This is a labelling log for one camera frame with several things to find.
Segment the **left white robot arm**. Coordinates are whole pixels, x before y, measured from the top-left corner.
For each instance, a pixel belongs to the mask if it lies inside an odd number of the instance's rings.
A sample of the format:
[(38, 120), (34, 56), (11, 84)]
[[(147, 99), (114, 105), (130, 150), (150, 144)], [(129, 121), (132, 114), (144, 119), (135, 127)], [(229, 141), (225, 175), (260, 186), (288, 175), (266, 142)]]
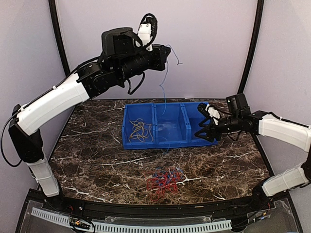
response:
[(102, 34), (102, 52), (74, 69), (62, 82), (25, 105), (16, 105), (4, 129), (22, 162), (33, 173), (49, 203), (57, 211), (69, 207), (43, 151), (40, 127), (65, 110), (93, 99), (114, 86), (124, 87), (146, 70), (163, 71), (171, 49), (155, 44), (155, 30), (132, 28)]

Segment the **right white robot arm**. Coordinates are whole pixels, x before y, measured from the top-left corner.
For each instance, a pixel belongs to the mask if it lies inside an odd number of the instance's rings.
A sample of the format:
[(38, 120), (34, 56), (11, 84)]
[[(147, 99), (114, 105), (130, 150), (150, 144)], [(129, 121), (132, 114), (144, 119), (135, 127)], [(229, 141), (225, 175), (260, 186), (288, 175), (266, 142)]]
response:
[[(197, 109), (205, 119), (199, 123), (201, 129), (195, 133), (196, 137), (213, 142), (220, 140), (222, 134), (246, 132), (278, 139), (310, 153), (310, 126), (284, 119), (273, 112), (252, 113), (244, 94), (227, 97), (226, 103), (229, 111), (224, 116), (221, 116), (223, 111), (211, 104), (198, 105)], [(274, 195), (310, 183), (311, 158), (308, 156), (305, 162), (258, 183), (248, 199), (248, 207), (257, 211)]]

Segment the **blue three-compartment plastic bin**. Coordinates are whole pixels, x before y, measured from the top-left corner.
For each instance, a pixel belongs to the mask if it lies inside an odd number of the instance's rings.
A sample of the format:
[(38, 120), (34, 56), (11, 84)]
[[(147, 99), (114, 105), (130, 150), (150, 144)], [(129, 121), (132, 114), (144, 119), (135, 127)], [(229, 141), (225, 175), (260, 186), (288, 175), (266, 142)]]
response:
[(205, 118), (197, 109), (200, 102), (127, 104), (122, 124), (126, 150), (173, 149), (218, 144), (196, 137)]

